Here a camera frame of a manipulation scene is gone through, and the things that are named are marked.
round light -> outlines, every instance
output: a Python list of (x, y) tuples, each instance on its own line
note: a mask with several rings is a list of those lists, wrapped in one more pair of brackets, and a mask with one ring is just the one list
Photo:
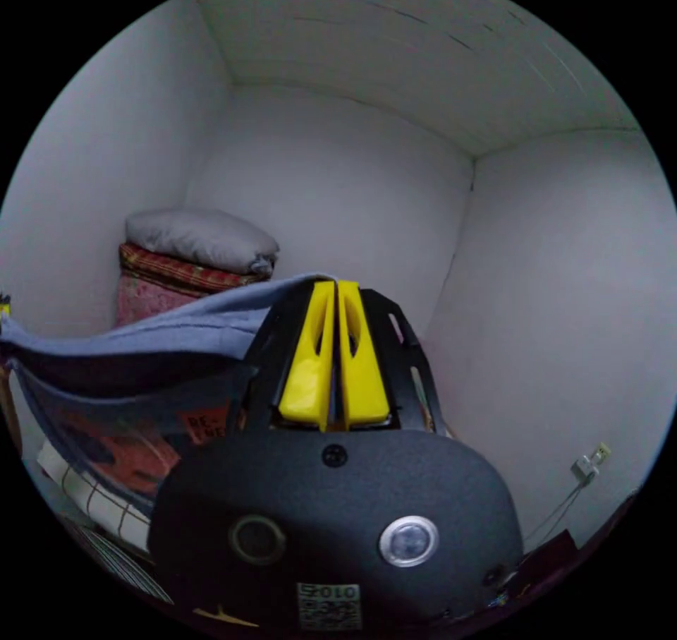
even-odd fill
[(395, 567), (414, 567), (429, 560), (437, 550), (439, 533), (428, 518), (409, 515), (391, 522), (379, 539), (386, 562)]
[(241, 560), (258, 565), (277, 562), (286, 544), (282, 530), (262, 515), (245, 515), (237, 520), (228, 533), (228, 541)]

red plaid blanket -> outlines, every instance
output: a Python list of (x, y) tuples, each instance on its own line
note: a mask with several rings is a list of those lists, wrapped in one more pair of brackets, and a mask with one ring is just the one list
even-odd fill
[(206, 268), (162, 254), (149, 252), (132, 243), (119, 248), (120, 266), (134, 277), (160, 284), (168, 289), (194, 297), (223, 292), (267, 279), (261, 275), (238, 275), (215, 268)]

electrical outlet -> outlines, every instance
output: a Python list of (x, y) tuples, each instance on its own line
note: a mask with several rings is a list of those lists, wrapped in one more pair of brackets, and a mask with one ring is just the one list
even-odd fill
[(611, 455), (611, 450), (603, 443), (597, 445), (597, 449), (592, 455), (592, 463), (595, 466), (601, 466)]

plug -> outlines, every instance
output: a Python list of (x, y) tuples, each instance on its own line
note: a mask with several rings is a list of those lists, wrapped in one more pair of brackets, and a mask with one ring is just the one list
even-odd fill
[(571, 471), (576, 476), (581, 487), (587, 487), (599, 475), (599, 469), (585, 454), (576, 459), (571, 467)]

gray cloth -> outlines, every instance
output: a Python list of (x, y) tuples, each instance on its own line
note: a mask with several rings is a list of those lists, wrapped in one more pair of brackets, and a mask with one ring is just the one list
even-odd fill
[(53, 356), (103, 356), (143, 352), (195, 351), (242, 359), (270, 307), (299, 282), (333, 279), (321, 273), (260, 282), (204, 297), (160, 315), (81, 339), (45, 339), (4, 316), (3, 344)]

